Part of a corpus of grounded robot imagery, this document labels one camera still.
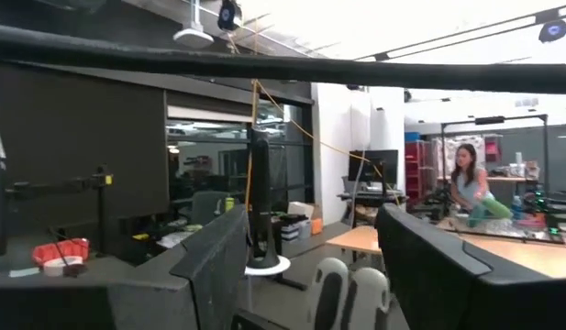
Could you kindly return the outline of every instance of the red basket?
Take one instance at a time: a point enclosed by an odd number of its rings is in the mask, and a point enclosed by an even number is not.
[[[83,257],[83,261],[89,258],[89,241],[85,238],[67,239],[59,242],[58,246],[64,257]],[[32,252],[32,259],[39,266],[44,265],[46,261],[57,258],[62,258],[62,256],[54,243],[34,247],[34,252]]]

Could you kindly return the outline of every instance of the woman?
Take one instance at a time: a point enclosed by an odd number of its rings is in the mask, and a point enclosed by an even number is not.
[[[488,173],[476,168],[476,149],[472,144],[462,144],[456,150],[456,169],[451,173],[451,196],[462,209],[477,217],[484,216],[483,198],[494,198],[489,192]]]

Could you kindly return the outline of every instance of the long brown hair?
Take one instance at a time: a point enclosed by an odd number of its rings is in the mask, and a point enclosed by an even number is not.
[[[454,169],[454,172],[451,173],[451,181],[456,183],[460,173],[462,172],[462,168],[458,165],[458,152],[461,149],[468,151],[472,159],[470,165],[468,165],[468,168],[466,169],[466,182],[464,183],[464,187],[468,187],[468,185],[474,181],[474,172],[476,170],[476,149],[470,143],[464,143],[456,149],[456,168]]]

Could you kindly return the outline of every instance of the red shelving unit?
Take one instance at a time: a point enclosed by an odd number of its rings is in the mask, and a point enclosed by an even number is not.
[[[430,175],[433,171],[427,160],[430,158],[431,144],[426,141],[405,143],[405,190],[411,202],[422,198],[429,186]]]

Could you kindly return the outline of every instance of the floor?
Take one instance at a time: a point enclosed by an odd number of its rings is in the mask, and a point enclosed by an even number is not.
[[[297,254],[323,244],[326,240],[340,235],[349,230],[347,225],[336,223],[326,226],[324,233],[313,236],[305,241],[294,242],[283,247],[283,253],[291,259],[291,268],[284,273],[284,277],[309,284],[315,271],[315,265],[324,258],[333,257],[351,263],[351,253],[342,254],[341,248],[321,246],[313,249],[299,257]],[[243,280],[239,285],[239,307],[247,309],[247,282]],[[306,323],[306,292],[283,286],[271,280],[261,278],[252,279],[253,312],[279,325],[286,326],[292,330],[307,329]],[[391,307],[389,315],[388,330],[408,330],[405,318],[398,303]]]

